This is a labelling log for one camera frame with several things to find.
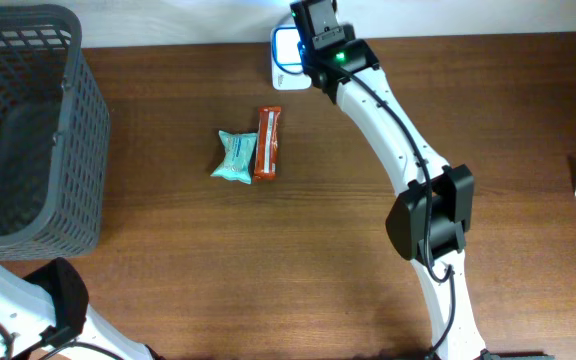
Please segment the orange snack bar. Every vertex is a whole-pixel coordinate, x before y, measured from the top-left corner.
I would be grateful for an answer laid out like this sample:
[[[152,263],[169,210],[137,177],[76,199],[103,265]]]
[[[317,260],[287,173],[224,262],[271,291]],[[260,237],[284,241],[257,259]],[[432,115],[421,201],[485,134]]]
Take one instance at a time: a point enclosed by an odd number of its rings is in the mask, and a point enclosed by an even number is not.
[[[253,179],[273,180],[276,177],[278,155],[278,120],[282,108],[266,106],[259,109],[259,129]]]

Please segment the teal wipes packet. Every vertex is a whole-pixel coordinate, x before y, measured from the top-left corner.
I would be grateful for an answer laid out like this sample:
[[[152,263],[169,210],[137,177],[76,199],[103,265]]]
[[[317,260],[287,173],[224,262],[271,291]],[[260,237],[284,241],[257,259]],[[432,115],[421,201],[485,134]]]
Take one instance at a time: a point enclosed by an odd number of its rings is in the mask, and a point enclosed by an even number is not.
[[[252,183],[250,164],[256,149],[257,134],[231,134],[220,130],[218,135],[225,155],[211,176],[250,185]]]

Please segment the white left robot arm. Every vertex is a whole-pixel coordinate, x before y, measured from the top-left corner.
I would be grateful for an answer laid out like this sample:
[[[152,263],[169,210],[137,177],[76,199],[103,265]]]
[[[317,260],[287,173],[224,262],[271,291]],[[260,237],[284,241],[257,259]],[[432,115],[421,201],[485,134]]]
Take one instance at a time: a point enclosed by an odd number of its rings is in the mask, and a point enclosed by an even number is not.
[[[0,265],[0,359],[38,350],[69,359],[157,359],[89,304],[73,266],[56,258],[24,278]]]

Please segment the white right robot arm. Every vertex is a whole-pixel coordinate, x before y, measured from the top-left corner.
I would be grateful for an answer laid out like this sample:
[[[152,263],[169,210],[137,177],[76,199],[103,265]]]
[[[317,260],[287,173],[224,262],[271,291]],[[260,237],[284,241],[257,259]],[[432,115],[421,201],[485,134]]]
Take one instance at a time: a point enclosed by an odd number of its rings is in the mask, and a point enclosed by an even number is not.
[[[335,2],[295,1],[290,8],[304,73],[361,130],[392,184],[395,203],[385,227],[422,288],[432,333],[426,358],[494,358],[478,330],[465,274],[472,172],[451,166],[422,137],[368,43],[339,23]]]

